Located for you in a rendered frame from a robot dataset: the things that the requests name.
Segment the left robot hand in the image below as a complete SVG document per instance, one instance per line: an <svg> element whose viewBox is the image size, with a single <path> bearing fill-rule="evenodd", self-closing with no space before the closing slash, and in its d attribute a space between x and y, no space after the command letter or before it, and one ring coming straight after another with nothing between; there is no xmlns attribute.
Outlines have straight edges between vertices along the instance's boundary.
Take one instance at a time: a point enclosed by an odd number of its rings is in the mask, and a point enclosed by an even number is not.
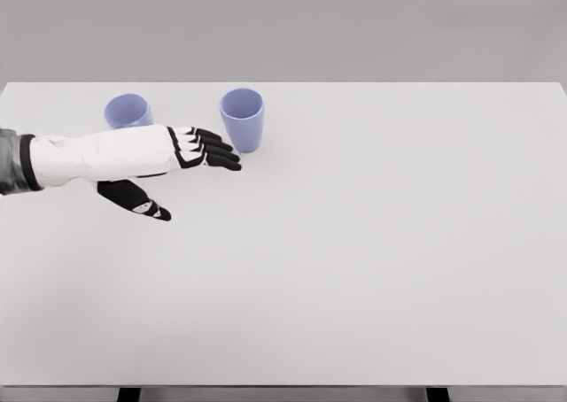
<svg viewBox="0 0 567 402"><path fill-rule="evenodd" d="M98 136L84 159L97 194L118 207L156 220L171 213L135 184L147 178L198 166L242 169L240 157L222 138L203 128L150 125L108 131Z"/></svg>

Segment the lavender plastic cup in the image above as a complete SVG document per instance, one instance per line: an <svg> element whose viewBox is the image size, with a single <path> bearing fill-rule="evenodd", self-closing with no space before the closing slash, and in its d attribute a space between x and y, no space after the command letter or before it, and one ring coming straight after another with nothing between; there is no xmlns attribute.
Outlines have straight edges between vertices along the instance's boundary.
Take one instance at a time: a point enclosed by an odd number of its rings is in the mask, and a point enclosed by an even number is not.
<svg viewBox="0 0 567 402"><path fill-rule="evenodd" d="M122 94L111 99L105 106L104 117L111 129L154 124L151 107L147 100L133 93Z"/></svg>
<svg viewBox="0 0 567 402"><path fill-rule="evenodd" d="M264 127L264 101L253 89L227 92L220 101L221 118L234 147L251 153L260 147Z"/></svg>

